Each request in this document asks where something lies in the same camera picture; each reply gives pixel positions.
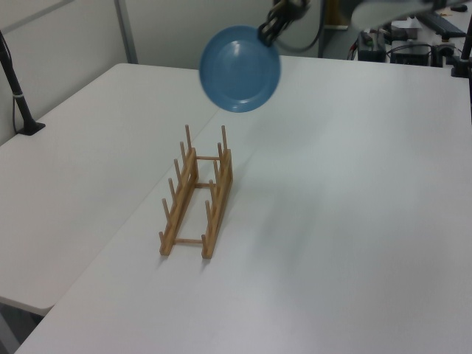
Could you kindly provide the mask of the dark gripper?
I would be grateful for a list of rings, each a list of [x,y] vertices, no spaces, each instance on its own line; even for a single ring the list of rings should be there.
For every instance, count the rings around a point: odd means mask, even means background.
[[[257,36],[265,46],[273,42],[296,18],[303,18],[310,9],[310,0],[273,1],[271,20],[262,23],[257,29]]]

